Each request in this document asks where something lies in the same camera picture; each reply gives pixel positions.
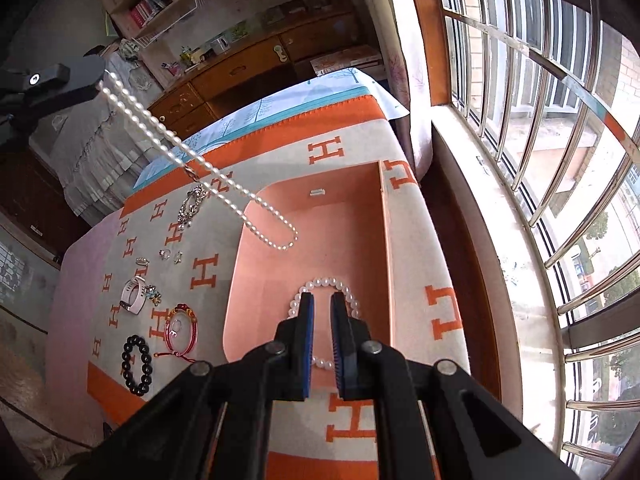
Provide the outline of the blue flower brooch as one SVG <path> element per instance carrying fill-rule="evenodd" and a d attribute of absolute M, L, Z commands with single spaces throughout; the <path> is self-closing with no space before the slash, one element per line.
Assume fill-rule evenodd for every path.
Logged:
<path fill-rule="evenodd" d="M 145 285 L 143 287 L 144 299 L 151 301 L 154 306 L 159 306 L 162 303 L 162 294 L 155 285 Z"/>

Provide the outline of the pink smart watch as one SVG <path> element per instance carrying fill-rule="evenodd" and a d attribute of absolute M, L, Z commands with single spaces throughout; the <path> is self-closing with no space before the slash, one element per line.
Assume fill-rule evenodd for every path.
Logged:
<path fill-rule="evenodd" d="M 126 281 L 120 293 L 119 307 L 133 315 L 138 315 L 145 304 L 146 284 L 141 276 L 134 276 Z"/>

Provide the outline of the pink jewelry box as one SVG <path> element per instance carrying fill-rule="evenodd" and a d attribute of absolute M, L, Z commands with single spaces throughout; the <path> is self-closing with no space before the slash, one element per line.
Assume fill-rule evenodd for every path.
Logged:
<path fill-rule="evenodd" d="M 284 181 L 258 193 L 296 226 L 299 240 L 278 252 L 242 231 L 222 334 L 229 361 L 270 341 L 300 286 L 315 278 L 348 286 L 370 334 L 384 344 L 393 341 L 386 192 L 374 183 L 346 190 L 333 171 L 318 180 L 309 192 L 293 191 Z"/>

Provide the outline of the white lace covered furniture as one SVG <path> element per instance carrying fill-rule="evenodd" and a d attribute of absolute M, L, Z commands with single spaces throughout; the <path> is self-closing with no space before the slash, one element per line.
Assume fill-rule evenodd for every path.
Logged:
<path fill-rule="evenodd" d="M 160 154 L 103 94 L 41 119 L 29 146 L 58 178 L 66 204 L 90 226 L 122 208 Z"/>

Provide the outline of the pink bed sheet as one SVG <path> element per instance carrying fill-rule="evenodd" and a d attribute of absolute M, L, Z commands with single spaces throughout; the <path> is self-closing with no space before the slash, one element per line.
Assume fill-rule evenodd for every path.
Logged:
<path fill-rule="evenodd" d="M 119 215 L 109 214 L 66 250 L 49 316 L 46 398 L 53 428 L 90 445 L 103 437 L 101 409 L 87 393 L 90 338 Z"/>

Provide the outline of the orange H pattern blanket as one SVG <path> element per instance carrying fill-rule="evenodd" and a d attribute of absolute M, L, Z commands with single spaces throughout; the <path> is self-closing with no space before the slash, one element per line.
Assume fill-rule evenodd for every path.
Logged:
<path fill-rule="evenodd" d="M 122 347 L 143 337 L 153 391 L 186 366 L 165 325 L 178 304 L 196 324 L 175 339 L 224 364 L 267 342 L 314 286 L 314 354 L 333 356 L 330 297 L 346 286 L 371 335 L 407 359 L 469 362 L 454 288 L 420 186 L 378 101 L 368 94 L 296 114 L 207 154 L 220 175 L 188 228 L 180 169 L 120 211 L 103 267 L 87 390 L 120 424 L 142 407 L 122 379 Z"/>

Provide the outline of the white mug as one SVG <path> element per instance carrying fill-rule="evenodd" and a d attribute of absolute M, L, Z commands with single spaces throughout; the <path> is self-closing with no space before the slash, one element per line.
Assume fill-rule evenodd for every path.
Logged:
<path fill-rule="evenodd" d="M 230 49 L 230 44 L 224 36 L 219 36 L 210 40 L 210 48 L 216 55 L 223 55 Z"/>

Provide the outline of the blue patterned bed sheet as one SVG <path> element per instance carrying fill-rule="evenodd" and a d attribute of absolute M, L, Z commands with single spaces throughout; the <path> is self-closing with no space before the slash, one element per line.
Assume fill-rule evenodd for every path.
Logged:
<path fill-rule="evenodd" d="M 232 177 L 254 193 L 291 181 L 309 192 L 333 171 L 352 191 L 416 182 L 390 120 L 408 112 L 373 78 L 345 68 L 273 93 L 201 128 L 170 154 L 220 192 Z"/>

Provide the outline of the wooden desk with drawers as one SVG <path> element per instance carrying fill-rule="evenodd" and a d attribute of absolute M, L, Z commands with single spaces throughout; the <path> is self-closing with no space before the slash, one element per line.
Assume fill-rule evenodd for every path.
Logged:
<path fill-rule="evenodd" d="M 232 44 L 172 84 L 151 113 L 186 139 L 216 120 L 314 76 L 310 61 L 360 39 L 351 10 L 302 13 Z"/>

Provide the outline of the stack of books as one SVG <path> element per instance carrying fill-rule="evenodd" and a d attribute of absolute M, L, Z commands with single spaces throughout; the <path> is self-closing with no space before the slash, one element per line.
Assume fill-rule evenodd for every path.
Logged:
<path fill-rule="evenodd" d="M 313 58 L 310 61 L 310 65 L 317 76 L 323 76 L 345 68 L 358 68 L 358 70 L 376 80 L 386 78 L 386 70 L 381 53 L 366 44 L 322 55 L 320 58 Z"/>

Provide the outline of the beige curtain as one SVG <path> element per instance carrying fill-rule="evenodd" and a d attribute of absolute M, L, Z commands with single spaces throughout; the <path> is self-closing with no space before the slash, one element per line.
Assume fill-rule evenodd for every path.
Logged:
<path fill-rule="evenodd" d="M 423 178 L 433 160 L 431 91 L 426 52 L 414 0 L 364 0 L 382 50 L 390 93 L 409 115 L 398 133 L 414 174 Z"/>

